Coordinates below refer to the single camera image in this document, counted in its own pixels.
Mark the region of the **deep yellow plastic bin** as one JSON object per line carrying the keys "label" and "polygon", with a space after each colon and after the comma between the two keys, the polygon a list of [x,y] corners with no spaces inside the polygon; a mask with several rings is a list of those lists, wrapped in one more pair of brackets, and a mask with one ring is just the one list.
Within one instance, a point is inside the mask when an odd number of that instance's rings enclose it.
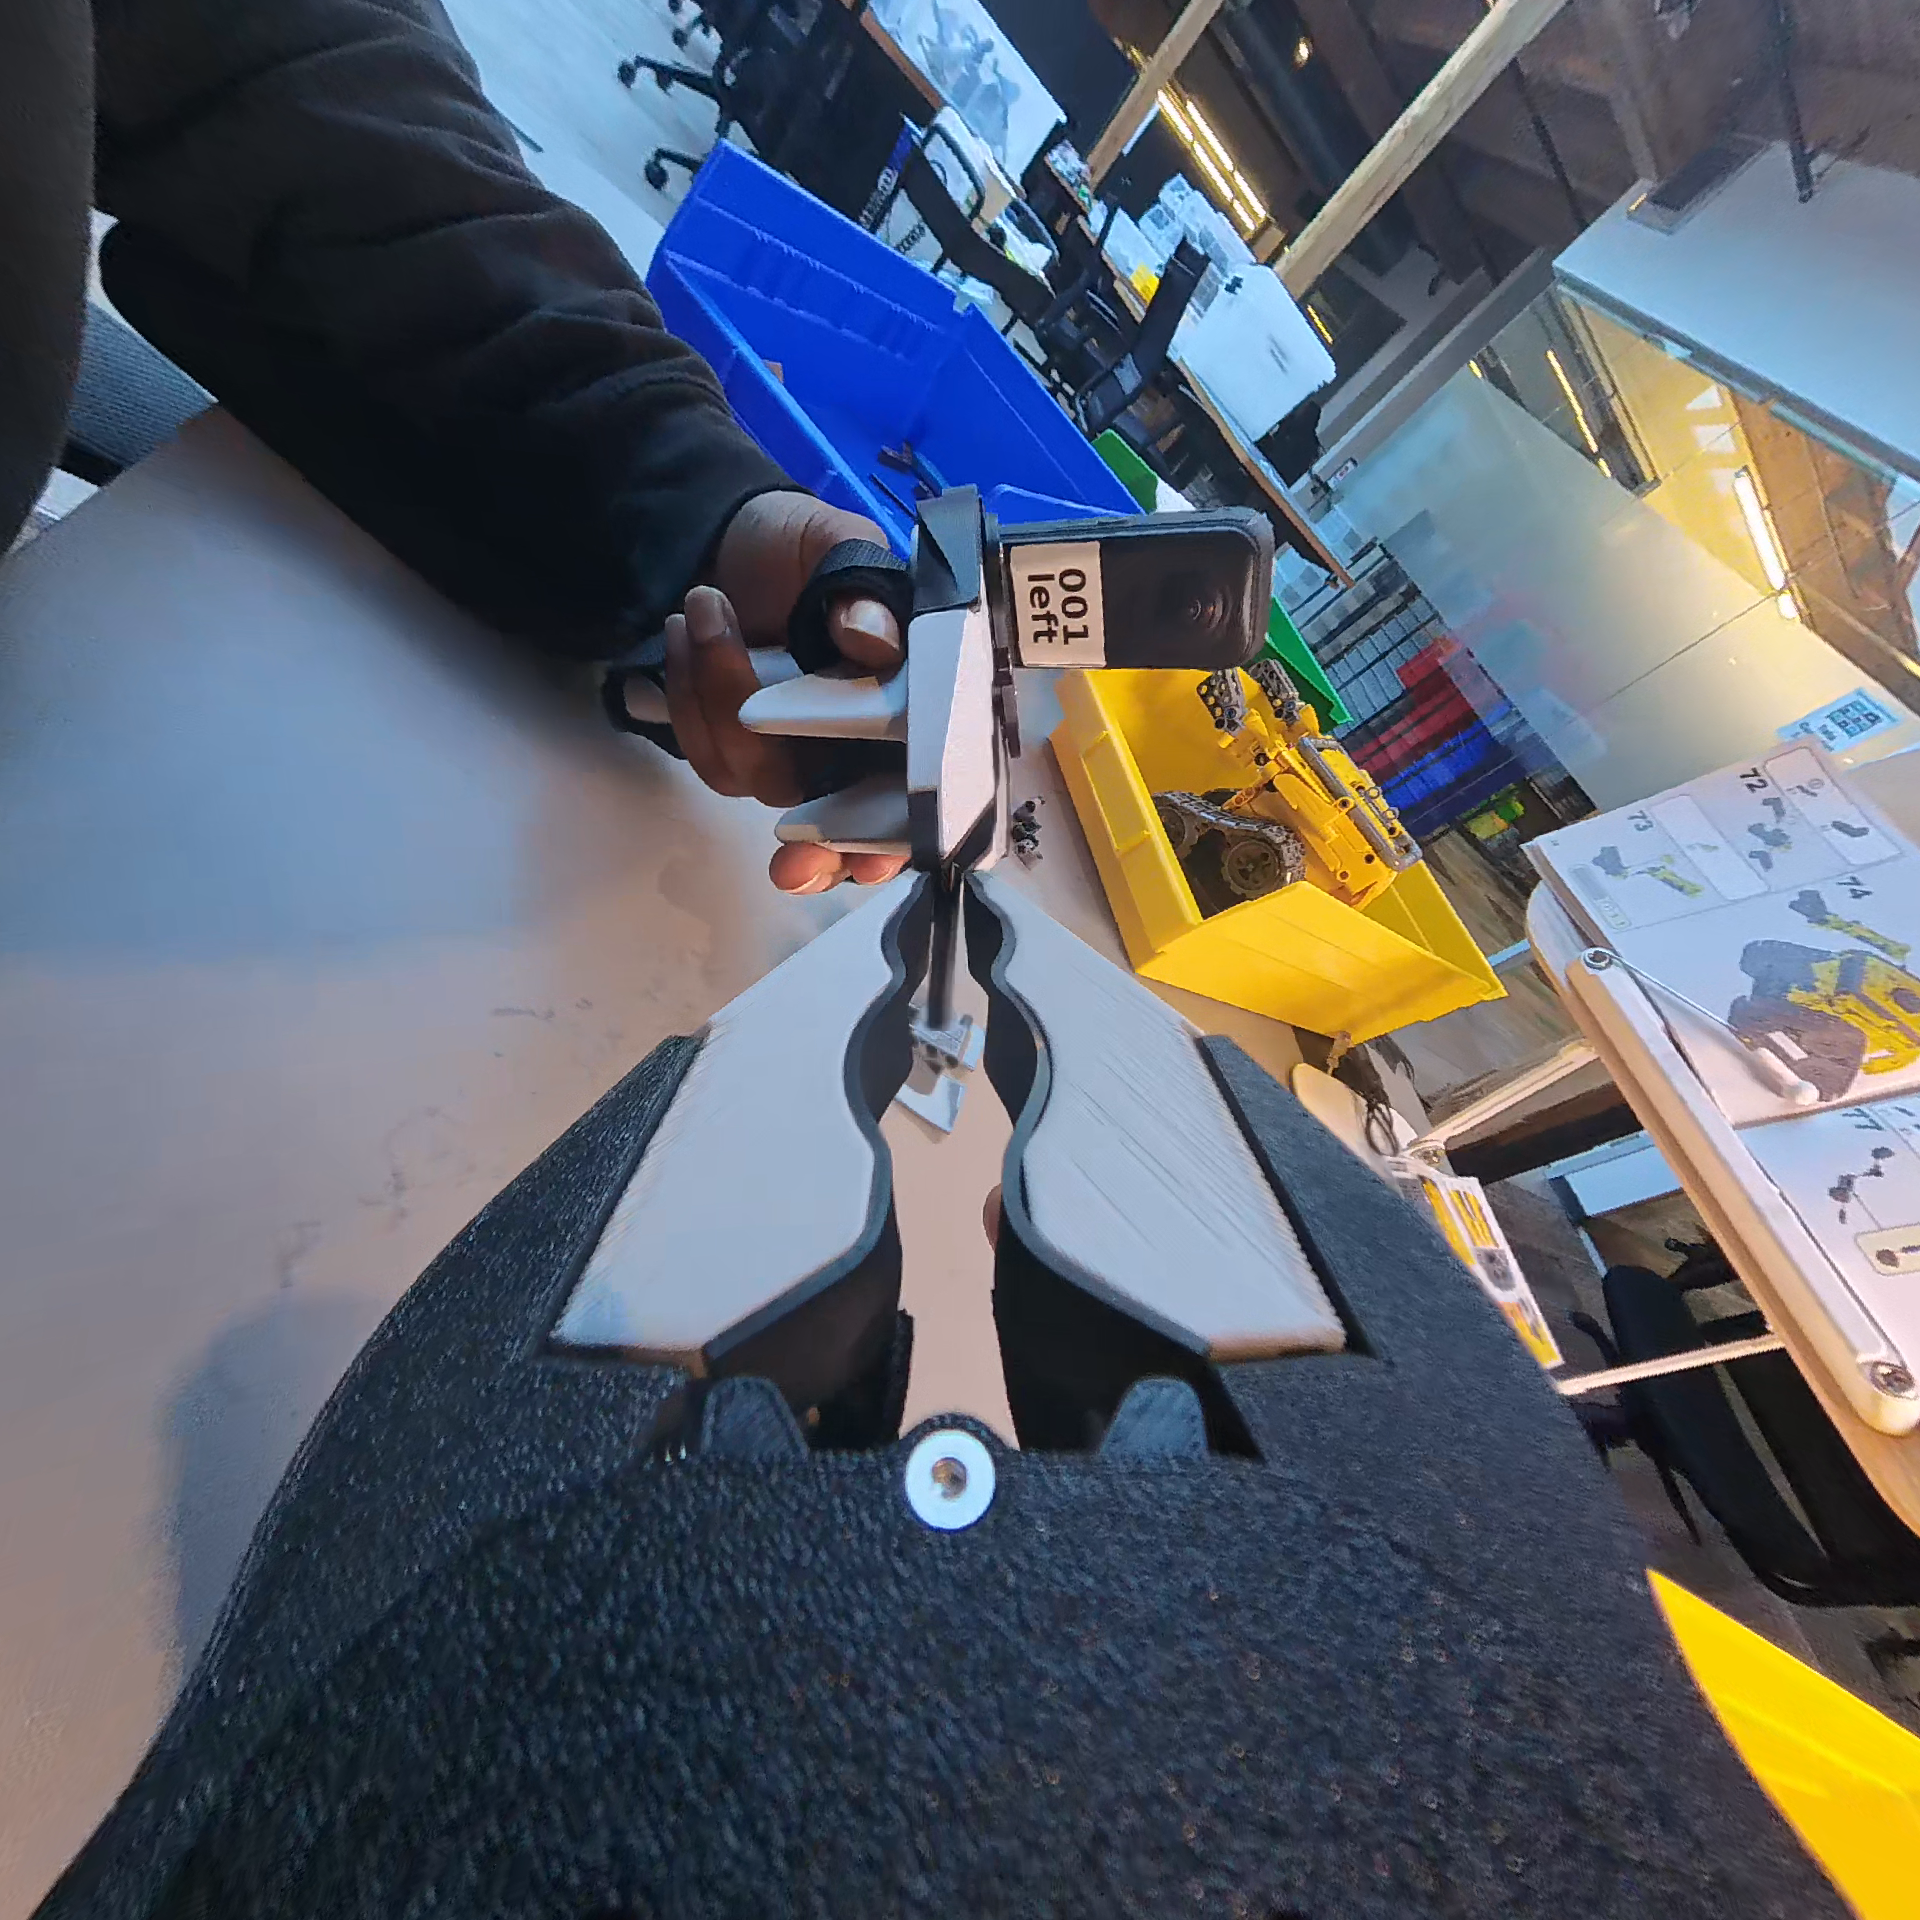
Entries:
{"label": "deep yellow plastic bin", "polygon": [[1367,1043],[1507,987],[1424,865],[1351,905],[1310,880],[1203,913],[1154,810],[1223,787],[1231,757],[1193,673],[1070,669],[1050,736],[1134,970],[1189,995]]}

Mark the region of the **stack of red blue crates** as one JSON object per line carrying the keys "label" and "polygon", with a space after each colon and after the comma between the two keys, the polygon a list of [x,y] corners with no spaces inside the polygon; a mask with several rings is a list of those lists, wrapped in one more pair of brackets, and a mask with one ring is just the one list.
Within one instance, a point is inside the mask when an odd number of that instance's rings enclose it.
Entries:
{"label": "stack of red blue crates", "polygon": [[1423,844],[1463,832],[1514,858],[1595,802],[1427,593],[1370,541],[1349,585],[1286,555],[1279,597],[1327,674],[1344,753]]}

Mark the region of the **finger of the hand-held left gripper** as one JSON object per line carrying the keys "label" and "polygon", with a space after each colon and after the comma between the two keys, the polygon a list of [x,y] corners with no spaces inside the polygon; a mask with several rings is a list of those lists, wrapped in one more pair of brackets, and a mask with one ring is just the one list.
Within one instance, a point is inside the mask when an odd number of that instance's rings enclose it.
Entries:
{"label": "finger of the hand-held left gripper", "polygon": [[864,664],[760,689],[741,724],[761,736],[902,745],[909,790],[995,788],[995,659],[986,608],[917,616],[890,674]]}
{"label": "finger of the hand-held left gripper", "polygon": [[906,784],[851,784],[781,813],[774,876],[934,873],[987,817],[938,818],[938,796]]}

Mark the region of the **white storage boxes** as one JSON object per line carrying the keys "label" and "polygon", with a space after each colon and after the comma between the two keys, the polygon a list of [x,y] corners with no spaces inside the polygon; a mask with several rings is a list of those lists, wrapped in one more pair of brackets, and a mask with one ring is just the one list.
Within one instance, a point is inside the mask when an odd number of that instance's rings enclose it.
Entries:
{"label": "white storage boxes", "polygon": [[1248,442],[1263,442],[1304,401],[1333,388],[1333,353],[1282,278],[1253,258],[1203,192],[1175,177],[1158,209],[1207,257],[1175,329],[1174,360]]}

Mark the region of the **person's left hand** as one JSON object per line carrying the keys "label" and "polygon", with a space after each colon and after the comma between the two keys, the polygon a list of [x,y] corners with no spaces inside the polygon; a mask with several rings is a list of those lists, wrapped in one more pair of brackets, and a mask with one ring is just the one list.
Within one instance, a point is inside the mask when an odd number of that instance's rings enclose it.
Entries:
{"label": "person's left hand", "polygon": [[[664,625],[671,724],[712,790],[776,810],[803,804],[809,780],[803,749],[822,740],[760,736],[738,723],[738,709],[761,686],[752,651],[784,638],[811,572],[835,546],[856,539],[879,544],[882,532],[872,518],[808,494],[760,494],[736,509],[703,580]],[[827,630],[864,674],[886,681],[904,666],[904,630],[872,597],[833,603]],[[904,865],[899,854],[781,844],[770,880],[791,897],[822,897],[842,882],[887,882]]]}

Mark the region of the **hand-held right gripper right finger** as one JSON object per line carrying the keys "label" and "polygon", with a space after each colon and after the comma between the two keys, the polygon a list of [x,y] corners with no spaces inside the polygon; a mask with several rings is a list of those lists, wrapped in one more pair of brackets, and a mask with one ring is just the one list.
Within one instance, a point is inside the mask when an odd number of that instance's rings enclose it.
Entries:
{"label": "hand-held right gripper right finger", "polygon": [[1207,1038],[997,878],[967,884],[967,963],[1014,1122],[993,1316],[1017,1442],[1098,1450],[1169,1378],[1203,1450],[1248,1450],[1225,1373],[1344,1354],[1349,1329]]}

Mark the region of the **wide yellow plastic bin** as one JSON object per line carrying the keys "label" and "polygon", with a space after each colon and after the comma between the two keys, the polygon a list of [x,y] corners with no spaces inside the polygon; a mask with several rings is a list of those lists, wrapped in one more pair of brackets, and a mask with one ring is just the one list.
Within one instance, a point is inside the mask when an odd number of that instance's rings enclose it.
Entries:
{"label": "wide yellow plastic bin", "polygon": [[1919,1916],[1919,1737],[1704,1597],[1650,1593],[1719,1729],[1855,1916]]}

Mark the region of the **instruction booklet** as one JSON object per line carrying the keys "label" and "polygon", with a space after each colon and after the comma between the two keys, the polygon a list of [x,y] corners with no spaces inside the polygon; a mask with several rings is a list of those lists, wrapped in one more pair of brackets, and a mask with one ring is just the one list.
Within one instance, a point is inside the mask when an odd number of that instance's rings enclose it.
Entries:
{"label": "instruction booklet", "polygon": [[1791,740],[1530,858],[1827,1258],[1914,1289],[1917,753]]}

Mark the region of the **person's left forearm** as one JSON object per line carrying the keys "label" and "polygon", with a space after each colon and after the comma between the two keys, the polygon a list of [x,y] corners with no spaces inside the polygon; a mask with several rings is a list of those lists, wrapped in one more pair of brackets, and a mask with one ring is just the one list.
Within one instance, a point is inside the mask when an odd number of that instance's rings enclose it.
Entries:
{"label": "person's left forearm", "polygon": [[449,601],[647,638],[784,475],[439,5],[94,5],[118,310]]}

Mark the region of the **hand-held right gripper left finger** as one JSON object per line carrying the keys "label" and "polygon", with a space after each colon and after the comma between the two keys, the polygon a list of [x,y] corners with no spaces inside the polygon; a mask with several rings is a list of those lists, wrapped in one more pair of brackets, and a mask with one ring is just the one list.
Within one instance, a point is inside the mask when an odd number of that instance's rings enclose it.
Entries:
{"label": "hand-held right gripper left finger", "polygon": [[913,1060],[928,886],[904,876],[696,1041],[551,1329],[570,1358],[842,1400],[887,1354],[902,1293],[881,1118]]}

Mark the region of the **silver panel toy piece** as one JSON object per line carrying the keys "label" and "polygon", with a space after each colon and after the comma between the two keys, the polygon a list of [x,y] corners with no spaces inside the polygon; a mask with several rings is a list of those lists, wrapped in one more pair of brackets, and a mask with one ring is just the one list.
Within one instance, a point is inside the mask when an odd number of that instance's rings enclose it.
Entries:
{"label": "silver panel toy piece", "polygon": [[909,1038],[910,1065],[895,1104],[941,1137],[952,1137],[970,1077],[981,1065],[986,1030],[971,1016],[934,1024],[922,1009],[914,1009]]}

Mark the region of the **green plastic bin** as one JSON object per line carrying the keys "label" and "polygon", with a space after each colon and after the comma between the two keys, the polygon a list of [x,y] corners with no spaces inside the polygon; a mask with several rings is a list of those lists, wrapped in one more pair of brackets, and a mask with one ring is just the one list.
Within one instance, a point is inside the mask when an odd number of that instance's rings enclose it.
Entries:
{"label": "green plastic bin", "polygon": [[[1114,472],[1142,512],[1199,512],[1187,494],[1165,481],[1120,432],[1104,429],[1093,438],[1093,450]],[[1271,595],[1264,651],[1286,668],[1296,692],[1314,709],[1327,726],[1337,729],[1351,720],[1349,709],[1328,681],[1328,673],[1312,656],[1279,593]]]}

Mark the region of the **yellow tracked toy robot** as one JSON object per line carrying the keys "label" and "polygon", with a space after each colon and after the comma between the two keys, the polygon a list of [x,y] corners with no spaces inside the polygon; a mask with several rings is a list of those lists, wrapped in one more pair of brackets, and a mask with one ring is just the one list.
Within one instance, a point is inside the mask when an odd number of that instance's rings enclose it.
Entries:
{"label": "yellow tracked toy robot", "polygon": [[1304,882],[1366,907],[1424,865],[1381,784],[1322,729],[1282,664],[1221,668],[1193,692],[1227,781],[1162,788],[1154,812],[1205,916]]}

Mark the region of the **blue plastic bin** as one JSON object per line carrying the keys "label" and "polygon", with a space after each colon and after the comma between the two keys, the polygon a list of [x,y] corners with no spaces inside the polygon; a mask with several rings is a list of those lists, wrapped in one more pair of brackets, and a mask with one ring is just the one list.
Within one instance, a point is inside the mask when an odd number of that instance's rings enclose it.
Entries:
{"label": "blue plastic bin", "polygon": [[1006,525],[1136,515],[997,328],[922,264],[736,149],[714,149],[647,286],[786,477],[906,554],[930,490]]}

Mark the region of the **yellow black sticker sheet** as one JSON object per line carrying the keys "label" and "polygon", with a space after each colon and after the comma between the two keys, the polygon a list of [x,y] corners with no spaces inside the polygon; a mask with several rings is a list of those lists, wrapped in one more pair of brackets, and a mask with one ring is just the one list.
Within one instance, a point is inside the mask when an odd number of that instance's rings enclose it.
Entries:
{"label": "yellow black sticker sheet", "polygon": [[1478,1179],[1434,1169],[1414,1156],[1390,1160],[1385,1173],[1410,1200],[1429,1210],[1456,1259],[1469,1266],[1528,1354],[1546,1371],[1561,1368],[1565,1354],[1487,1197],[1487,1188]]}

